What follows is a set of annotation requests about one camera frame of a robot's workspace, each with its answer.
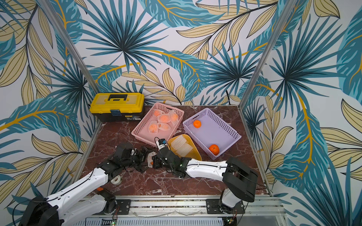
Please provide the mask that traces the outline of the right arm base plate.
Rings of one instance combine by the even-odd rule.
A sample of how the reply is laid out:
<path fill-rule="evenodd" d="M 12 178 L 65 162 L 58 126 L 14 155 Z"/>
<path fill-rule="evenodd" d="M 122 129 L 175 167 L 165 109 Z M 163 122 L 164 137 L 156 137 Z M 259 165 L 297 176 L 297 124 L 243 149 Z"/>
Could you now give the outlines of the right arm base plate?
<path fill-rule="evenodd" d="M 245 213 L 245 206 L 242 201 L 236 203 L 231 208 L 222 204 L 220 199 L 206 199 L 206 210 L 208 214 L 243 214 Z"/>

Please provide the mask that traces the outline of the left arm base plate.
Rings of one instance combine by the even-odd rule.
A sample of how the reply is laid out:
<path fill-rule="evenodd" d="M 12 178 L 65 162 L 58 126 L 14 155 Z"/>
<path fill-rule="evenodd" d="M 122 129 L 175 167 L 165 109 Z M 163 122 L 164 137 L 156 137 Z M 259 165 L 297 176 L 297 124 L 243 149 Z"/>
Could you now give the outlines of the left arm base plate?
<path fill-rule="evenodd" d="M 94 215 L 128 215 L 131 206 L 131 199 L 116 199 L 107 201 L 105 208 Z"/>

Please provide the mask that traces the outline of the white foam net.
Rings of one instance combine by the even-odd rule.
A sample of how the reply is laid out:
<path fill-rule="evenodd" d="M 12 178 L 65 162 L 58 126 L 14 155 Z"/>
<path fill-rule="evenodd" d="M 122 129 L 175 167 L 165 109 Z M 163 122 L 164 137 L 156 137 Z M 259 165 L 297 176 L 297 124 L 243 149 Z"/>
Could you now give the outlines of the white foam net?
<path fill-rule="evenodd" d="M 188 153 L 193 150 L 193 147 L 187 143 L 183 144 L 179 149 L 176 150 L 176 153 L 180 157 L 185 157 Z"/>
<path fill-rule="evenodd" d="M 174 150 L 179 150 L 184 144 L 186 144 L 187 140 L 184 138 L 183 135 L 179 135 L 174 138 L 174 140 L 171 142 L 171 147 Z"/>

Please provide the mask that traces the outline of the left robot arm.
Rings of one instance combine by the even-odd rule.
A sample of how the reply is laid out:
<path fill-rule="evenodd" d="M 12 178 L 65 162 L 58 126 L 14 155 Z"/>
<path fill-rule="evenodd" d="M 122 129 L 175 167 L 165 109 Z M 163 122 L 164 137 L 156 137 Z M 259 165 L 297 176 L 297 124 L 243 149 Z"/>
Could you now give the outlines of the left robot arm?
<path fill-rule="evenodd" d="M 114 215 L 118 210 L 116 197 L 103 185 L 117 179 L 128 168 L 143 173 L 151 152 L 146 147 L 138 150 L 129 142 L 119 144 L 113 155 L 74 184 L 48 197 L 30 200 L 19 225 L 71 226 L 95 213 Z"/>

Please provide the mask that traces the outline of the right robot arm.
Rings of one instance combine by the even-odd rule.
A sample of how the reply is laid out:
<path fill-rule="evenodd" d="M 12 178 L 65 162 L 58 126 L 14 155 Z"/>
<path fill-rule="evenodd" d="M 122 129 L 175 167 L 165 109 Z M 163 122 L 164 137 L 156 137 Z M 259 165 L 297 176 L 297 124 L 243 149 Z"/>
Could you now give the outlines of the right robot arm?
<path fill-rule="evenodd" d="M 164 168 L 180 179 L 205 178 L 224 183 L 226 189 L 222 191 L 218 201 L 218 208 L 222 212 L 232 211 L 240 202 L 255 201 L 258 175 L 237 158 L 231 157 L 221 162 L 199 161 L 179 157 L 164 147 L 151 159 L 152 168 Z"/>

